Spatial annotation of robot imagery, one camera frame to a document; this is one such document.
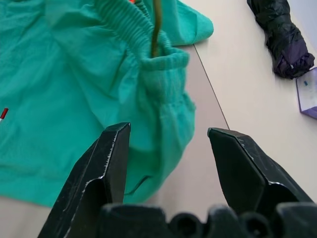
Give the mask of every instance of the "red object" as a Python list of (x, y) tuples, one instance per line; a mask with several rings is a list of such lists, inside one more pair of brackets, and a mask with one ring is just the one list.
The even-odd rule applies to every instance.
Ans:
[(5, 115), (6, 115), (6, 113), (7, 113), (8, 111), (9, 111), (9, 109), (8, 109), (8, 108), (5, 108), (4, 111), (3, 111), (2, 114), (1, 114), (0, 119), (4, 119), (4, 118), (5, 118)]

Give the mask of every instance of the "teal garment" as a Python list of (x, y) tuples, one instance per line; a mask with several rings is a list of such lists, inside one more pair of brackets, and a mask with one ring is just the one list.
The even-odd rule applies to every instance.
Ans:
[[(144, 4), (153, 22), (153, 0), (144, 0)], [(212, 35), (212, 22), (196, 10), (178, 0), (161, 0), (161, 5), (162, 30), (174, 46), (194, 44)]]
[(161, 31), (149, 58), (140, 0), (5, 0), (0, 12), (0, 194), (52, 206), (100, 133), (129, 121), (124, 201), (152, 195), (193, 136), (188, 54)]

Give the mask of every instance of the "black umbrella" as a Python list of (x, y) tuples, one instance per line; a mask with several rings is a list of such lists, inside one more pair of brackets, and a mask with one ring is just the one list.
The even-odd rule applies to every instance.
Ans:
[(287, 0), (247, 0), (257, 23), (266, 35), (266, 46), (273, 56), (277, 75), (293, 79), (314, 66), (300, 30), (291, 21)]

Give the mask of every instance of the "elastic waistband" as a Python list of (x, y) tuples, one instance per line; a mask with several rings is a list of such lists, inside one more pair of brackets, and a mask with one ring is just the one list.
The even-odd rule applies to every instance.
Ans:
[(161, 56), (150, 58), (154, 26), (142, 0), (135, 4), (128, 0), (95, 0), (95, 8), (102, 21), (127, 43), (144, 70), (166, 70), (185, 67), (189, 56), (173, 48), (164, 32), (158, 37)]

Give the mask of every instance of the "brown cord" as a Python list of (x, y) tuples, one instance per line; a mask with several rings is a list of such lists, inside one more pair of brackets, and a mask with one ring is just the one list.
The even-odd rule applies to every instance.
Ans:
[(154, 30), (153, 30), (152, 44), (151, 44), (152, 58), (158, 56), (158, 36), (159, 36), (159, 31), (162, 25), (161, 0), (153, 0), (153, 6), (154, 6), (155, 23), (154, 23)]

